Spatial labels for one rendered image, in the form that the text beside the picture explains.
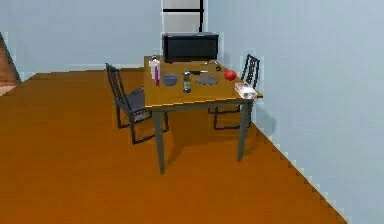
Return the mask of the brown wooden dining table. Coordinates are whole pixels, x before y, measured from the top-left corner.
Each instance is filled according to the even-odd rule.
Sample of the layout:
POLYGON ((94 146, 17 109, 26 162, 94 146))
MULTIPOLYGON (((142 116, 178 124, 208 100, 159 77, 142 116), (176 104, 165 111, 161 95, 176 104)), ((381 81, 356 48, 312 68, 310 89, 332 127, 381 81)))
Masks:
POLYGON ((215 65, 204 65, 204 62, 174 62, 168 64, 164 61, 163 56, 158 56, 160 61, 160 84, 155 85, 152 80, 149 67, 150 56, 144 57, 144 90, 145 90, 145 107, 152 111, 153 123, 156 139, 156 150, 158 155, 158 164, 161 174, 165 173, 166 163, 164 158, 164 139, 162 131, 162 120, 166 112, 178 110, 193 110, 198 108, 214 108, 221 105, 237 105, 241 106, 241 118, 238 137, 237 160, 241 161, 245 149, 245 141, 248 133, 248 123, 251 120, 251 112, 253 103, 256 99, 263 97, 258 92, 255 99, 243 99, 235 91, 236 83, 244 83, 239 78, 234 81, 228 81, 224 77, 225 67, 222 66, 221 71, 215 70, 215 65), (183 92, 183 75, 187 70, 208 70, 212 72, 208 74, 210 77, 218 79, 218 83, 214 85, 202 85, 196 82, 198 76, 191 77, 191 92, 183 92), (178 81, 174 86, 166 86, 162 82, 162 76, 165 74, 177 74, 178 81))

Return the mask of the grey metal shaker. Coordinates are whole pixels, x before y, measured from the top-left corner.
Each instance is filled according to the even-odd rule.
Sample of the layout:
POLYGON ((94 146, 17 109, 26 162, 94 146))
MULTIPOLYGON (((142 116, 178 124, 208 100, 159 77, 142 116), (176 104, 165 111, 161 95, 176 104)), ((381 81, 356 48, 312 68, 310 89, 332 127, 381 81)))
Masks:
POLYGON ((190 93, 191 92, 191 87, 190 87, 190 84, 191 84, 191 79, 190 79, 190 72, 189 71, 185 71, 183 73, 183 92, 184 93, 190 93))

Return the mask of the grey round plate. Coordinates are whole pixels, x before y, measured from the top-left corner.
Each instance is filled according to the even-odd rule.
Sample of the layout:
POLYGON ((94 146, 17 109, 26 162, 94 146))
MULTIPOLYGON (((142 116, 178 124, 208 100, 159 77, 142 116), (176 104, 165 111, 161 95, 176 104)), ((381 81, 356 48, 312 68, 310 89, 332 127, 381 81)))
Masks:
POLYGON ((214 85, 218 83, 218 79, 210 76, 201 76, 196 79, 196 82, 202 85, 214 85))

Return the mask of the grey bowl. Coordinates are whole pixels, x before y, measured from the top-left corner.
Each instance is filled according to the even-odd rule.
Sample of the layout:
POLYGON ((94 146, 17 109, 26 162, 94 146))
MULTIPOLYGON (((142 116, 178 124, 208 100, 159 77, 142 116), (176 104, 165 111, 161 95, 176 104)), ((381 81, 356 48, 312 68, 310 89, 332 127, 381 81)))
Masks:
POLYGON ((162 82, 166 86, 174 86, 177 84, 178 75, 177 74, 165 74, 162 76, 162 82))

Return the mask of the grey spoon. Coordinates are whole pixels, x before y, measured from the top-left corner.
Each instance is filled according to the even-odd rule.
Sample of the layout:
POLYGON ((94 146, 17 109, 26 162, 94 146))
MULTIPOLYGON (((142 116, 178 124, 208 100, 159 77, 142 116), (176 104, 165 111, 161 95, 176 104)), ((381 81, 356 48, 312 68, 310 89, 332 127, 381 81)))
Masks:
POLYGON ((215 65, 216 66, 215 70, 218 72, 222 70, 221 66, 217 61, 207 61, 207 62, 204 62, 204 65, 215 65))

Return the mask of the white bottle with magenta label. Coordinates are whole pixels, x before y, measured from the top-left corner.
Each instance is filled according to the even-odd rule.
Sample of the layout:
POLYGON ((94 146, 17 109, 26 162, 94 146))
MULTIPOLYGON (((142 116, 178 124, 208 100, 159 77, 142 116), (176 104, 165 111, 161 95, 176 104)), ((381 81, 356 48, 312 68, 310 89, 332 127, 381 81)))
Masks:
POLYGON ((158 86, 160 84, 160 61, 155 55, 151 57, 151 60, 149 61, 149 67, 152 80, 155 82, 155 85, 158 86))

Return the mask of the white and pink box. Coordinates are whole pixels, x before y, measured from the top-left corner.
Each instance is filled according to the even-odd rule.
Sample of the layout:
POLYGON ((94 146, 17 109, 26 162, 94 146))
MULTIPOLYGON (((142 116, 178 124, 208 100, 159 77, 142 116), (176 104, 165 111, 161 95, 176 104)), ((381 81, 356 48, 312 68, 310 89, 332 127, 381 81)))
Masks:
POLYGON ((255 99, 258 95, 257 91, 253 89, 248 83, 236 83, 235 91, 243 99, 255 99))

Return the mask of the black television set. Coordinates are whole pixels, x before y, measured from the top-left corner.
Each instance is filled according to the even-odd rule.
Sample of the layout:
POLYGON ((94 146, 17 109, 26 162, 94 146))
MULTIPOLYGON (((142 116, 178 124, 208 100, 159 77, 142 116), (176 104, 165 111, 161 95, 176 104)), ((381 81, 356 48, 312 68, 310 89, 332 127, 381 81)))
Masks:
POLYGON ((216 60, 218 40, 212 32, 164 33, 163 59, 166 63, 216 60))

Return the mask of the black dining chair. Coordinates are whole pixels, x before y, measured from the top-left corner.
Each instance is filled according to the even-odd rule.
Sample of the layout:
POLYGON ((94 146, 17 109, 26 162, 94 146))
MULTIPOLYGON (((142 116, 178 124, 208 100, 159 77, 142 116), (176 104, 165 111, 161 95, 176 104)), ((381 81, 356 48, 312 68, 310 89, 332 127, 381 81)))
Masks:
POLYGON ((115 104, 117 127, 129 128, 132 144, 140 144, 155 137, 149 134, 142 138, 136 137, 135 125, 152 118, 152 111, 145 107, 145 92, 143 87, 126 92, 122 82, 121 71, 113 65, 106 63, 106 72, 109 86, 115 104))
MULTIPOLYGON (((246 56, 244 68, 240 79, 247 83, 253 89, 256 89, 257 82, 259 78, 259 70, 260 70, 260 60, 251 54, 246 56)), ((215 130, 225 130, 225 129, 239 129, 239 125, 235 126, 218 126, 218 115, 219 114, 227 114, 227 113, 239 113, 241 111, 241 106, 237 105, 235 110, 220 110, 216 107, 213 111, 208 110, 209 114, 214 115, 213 126, 215 130)))

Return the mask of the white framed window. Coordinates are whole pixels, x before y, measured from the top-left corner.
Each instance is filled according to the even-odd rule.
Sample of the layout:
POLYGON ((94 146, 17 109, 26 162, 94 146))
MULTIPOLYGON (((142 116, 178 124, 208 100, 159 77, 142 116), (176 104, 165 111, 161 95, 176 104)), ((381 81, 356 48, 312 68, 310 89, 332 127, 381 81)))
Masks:
POLYGON ((162 26, 167 32, 206 31, 208 0, 161 0, 162 26))

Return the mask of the brown wooden door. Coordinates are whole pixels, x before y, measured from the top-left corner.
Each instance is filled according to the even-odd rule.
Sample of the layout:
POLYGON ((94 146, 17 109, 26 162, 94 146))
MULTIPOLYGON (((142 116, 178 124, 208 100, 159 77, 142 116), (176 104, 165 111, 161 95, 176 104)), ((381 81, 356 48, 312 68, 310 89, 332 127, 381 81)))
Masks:
POLYGON ((0 86, 17 86, 22 83, 17 68, 0 32, 0 86))

